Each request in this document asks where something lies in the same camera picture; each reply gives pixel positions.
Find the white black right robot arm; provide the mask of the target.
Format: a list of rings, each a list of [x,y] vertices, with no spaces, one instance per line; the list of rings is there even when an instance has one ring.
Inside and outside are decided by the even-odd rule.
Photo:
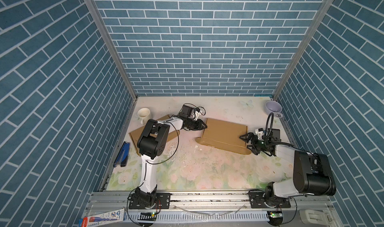
[[[253,209],[289,208],[290,199],[299,196],[333,196],[336,182],[327,155],[300,150],[293,144],[282,142],[277,129],[259,129],[240,136],[253,154],[266,154],[293,164],[293,177],[270,182],[264,191],[249,191]]]

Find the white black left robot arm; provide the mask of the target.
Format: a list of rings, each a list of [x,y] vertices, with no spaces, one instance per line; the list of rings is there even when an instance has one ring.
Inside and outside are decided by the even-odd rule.
[[[201,131],[207,129],[207,125],[200,119],[200,116],[204,115],[206,115],[204,107],[185,103],[179,113],[172,115],[169,119],[149,119],[147,121],[137,143],[144,171],[136,191],[137,195],[142,197],[156,195],[156,167],[164,161],[157,163],[155,161],[163,153],[169,133],[174,131],[179,135],[180,130]]]

